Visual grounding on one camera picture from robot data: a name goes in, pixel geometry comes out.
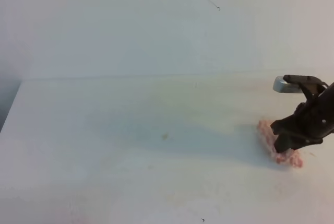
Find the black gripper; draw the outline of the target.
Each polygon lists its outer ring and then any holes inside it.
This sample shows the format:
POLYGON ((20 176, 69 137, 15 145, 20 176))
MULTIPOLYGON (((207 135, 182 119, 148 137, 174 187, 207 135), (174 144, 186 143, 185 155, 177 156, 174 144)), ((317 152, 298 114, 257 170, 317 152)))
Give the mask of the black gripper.
POLYGON ((300 103, 288 118, 275 120, 270 124, 274 135, 277 153, 288 149, 298 150, 300 146, 317 145, 323 138, 333 133, 333 84, 328 87, 298 83, 306 101, 300 103))

